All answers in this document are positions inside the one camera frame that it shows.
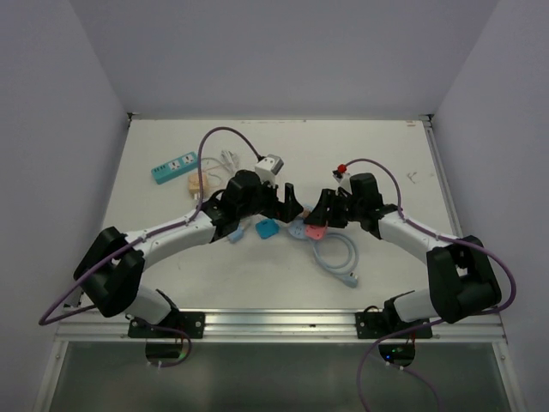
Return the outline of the blue cube socket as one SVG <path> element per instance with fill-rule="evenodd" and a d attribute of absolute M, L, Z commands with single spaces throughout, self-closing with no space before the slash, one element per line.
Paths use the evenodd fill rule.
<path fill-rule="evenodd" d="M 280 226 L 273 219 L 264 219 L 255 224 L 255 229 L 260 239 L 269 239 L 279 233 Z"/>

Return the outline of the light blue charger plug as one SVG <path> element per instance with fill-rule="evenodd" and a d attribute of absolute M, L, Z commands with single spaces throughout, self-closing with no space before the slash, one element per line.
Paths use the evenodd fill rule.
<path fill-rule="evenodd" d="M 243 237 L 244 237 L 244 229 L 241 226 L 238 226 L 234 232 L 230 233 L 227 236 L 228 241 L 231 244 L 235 244 L 239 242 Z"/>

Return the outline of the teal power strip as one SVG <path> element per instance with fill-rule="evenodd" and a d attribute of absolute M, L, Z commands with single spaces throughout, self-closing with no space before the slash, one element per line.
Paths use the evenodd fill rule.
<path fill-rule="evenodd" d="M 197 164 L 197 153 L 189 152 L 152 168 L 151 174 L 157 185 L 163 185 L 168 181 L 195 170 Z"/>

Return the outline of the red pink cube adapter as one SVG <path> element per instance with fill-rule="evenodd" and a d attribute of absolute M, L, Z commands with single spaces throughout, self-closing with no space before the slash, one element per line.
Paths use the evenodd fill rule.
<path fill-rule="evenodd" d="M 327 233 L 326 226 L 305 225 L 305 236 L 309 239 L 321 240 Z"/>

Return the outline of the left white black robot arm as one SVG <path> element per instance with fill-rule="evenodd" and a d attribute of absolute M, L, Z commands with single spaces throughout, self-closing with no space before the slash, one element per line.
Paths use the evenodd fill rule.
<path fill-rule="evenodd" d="M 279 199 L 276 187 L 252 171 L 239 171 L 225 189 L 175 221 L 131 233 L 115 227 L 102 230 L 74 279 L 104 317 L 123 313 L 147 322 L 158 336 L 170 336 L 178 327 L 178 309 L 165 293 L 141 284 L 147 269 L 181 251 L 225 238 L 245 218 L 262 215 L 290 222 L 303 209 L 293 185 L 286 184 Z"/>

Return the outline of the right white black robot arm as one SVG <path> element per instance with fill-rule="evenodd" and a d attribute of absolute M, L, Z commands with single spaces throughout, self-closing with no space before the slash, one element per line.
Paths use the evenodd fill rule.
<path fill-rule="evenodd" d="M 441 318 L 453 324 L 498 304 L 501 289 L 479 239 L 449 237 L 419 229 L 404 220 L 395 204 L 386 203 L 371 173 L 335 175 L 337 190 L 324 189 L 305 218 L 313 227 L 344 228 L 350 222 L 377 239 L 400 247 L 427 269 L 428 287 L 385 302 L 382 326 L 390 336 L 403 336 L 414 321 Z"/>

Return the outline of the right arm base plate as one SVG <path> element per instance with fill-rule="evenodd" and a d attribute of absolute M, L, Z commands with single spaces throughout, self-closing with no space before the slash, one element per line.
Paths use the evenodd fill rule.
<path fill-rule="evenodd" d="M 413 322 L 401 321 L 398 317 L 390 317 L 384 312 L 356 312 L 355 328 L 358 339 L 378 339 L 397 331 L 421 326 L 429 322 L 428 319 L 419 319 Z"/>

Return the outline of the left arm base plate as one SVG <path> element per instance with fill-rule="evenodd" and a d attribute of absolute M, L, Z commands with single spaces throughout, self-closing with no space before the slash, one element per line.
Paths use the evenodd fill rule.
<path fill-rule="evenodd" d="M 130 321 L 128 337 L 141 339 L 163 339 L 182 337 L 202 339 L 206 325 L 204 312 L 171 312 L 159 324 L 150 324 L 143 319 Z"/>

